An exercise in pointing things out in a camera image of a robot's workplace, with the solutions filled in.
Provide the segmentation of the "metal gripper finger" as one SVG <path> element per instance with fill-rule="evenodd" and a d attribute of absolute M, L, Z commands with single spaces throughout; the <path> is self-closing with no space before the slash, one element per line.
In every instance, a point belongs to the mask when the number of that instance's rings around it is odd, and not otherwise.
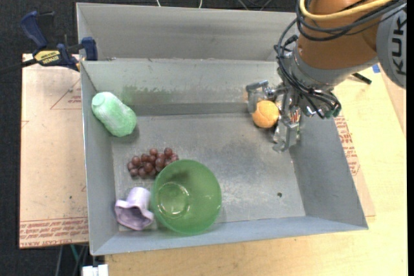
<path fill-rule="evenodd" d="M 268 80 L 251 83 L 246 86 L 248 94 L 248 112 L 253 114 L 257 109 L 257 103 L 261 100 L 273 100 L 275 90 L 269 87 Z"/>
<path fill-rule="evenodd" d="M 273 150 L 280 153 L 296 145 L 300 137 L 300 124 L 279 122 L 273 134 Z"/>

